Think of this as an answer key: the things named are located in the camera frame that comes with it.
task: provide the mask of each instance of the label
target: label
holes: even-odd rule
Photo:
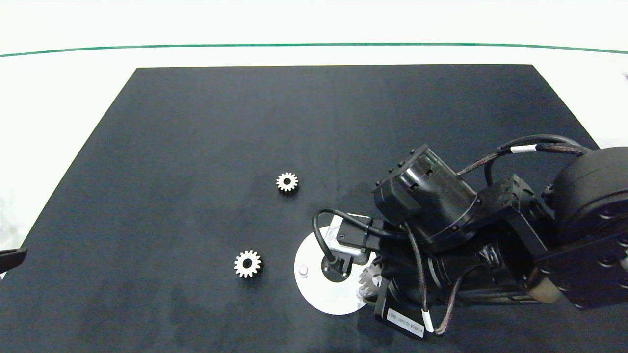
[[[411,318],[403,315],[402,313],[399,313],[393,310],[392,308],[388,308],[388,314],[386,314],[386,320],[423,338],[423,331],[425,330],[425,328],[423,327],[422,324],[412,320]]]

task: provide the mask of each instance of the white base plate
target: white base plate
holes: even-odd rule
[[[321,234],[326,234],[329,227],[322,227]],[[371,253],[365,265],[354,264],[349,277],[339,283],[328,280],[321,269],[323,251],[320,249],[314,233],[310,233],[299,247],[295,256],[295,280],[301,294],[313,307],[323,313],[346,315],[361,309],[365,303],[358,293],[362,270],[371,264],[375,254]]]

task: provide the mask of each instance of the gear teeth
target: gear teeth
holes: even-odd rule
[[[283,173],[277,178],[277,188],[280,192],[291,193],[295,192],[299,186],[299,179],[293,173]]]
[[[248,267],[244,267],[244,261],[246,260],[251,261],[251,265]],[[261,269],[262,260],[257,251],[245,250],[243,253],[240,253],[240,256],[235,257],[234,265],[236,274],[240,277],[251,278],[258,273],[258,269]]]

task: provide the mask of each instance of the gear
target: gear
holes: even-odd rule
[[[292,173],[283,173],[277,178],[277,187],[283,193],[291,193],[299,187],[299,179]]]
[[[379,285],[382,283],[382,266],[371,264],[366,267],[360,274],[358,283],[362,285],[359,293],[363,298],[377,294]]]
[[[253,250],[240,253],[240,256],[235,258],[234,264],[235,273],[244,278],[253,277],[262,268],[262,260]]]

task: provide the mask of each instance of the black table surface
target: black table surface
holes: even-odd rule
[[[377,216],[373,183],[411,148],[459,170],[533,133],[595,147],[530,65],[137,69],[2,283],[0,350],[625,352],[627,305],[459,308],[446,336],[417,342],[369,307],[319,312],[296,286],[312,213]],[[507,156],[495,174],[540,191],[572,159]],[[284,171],[293,197],[274,184]],[[247,249],[266,264],[254,281],[233,270]]]

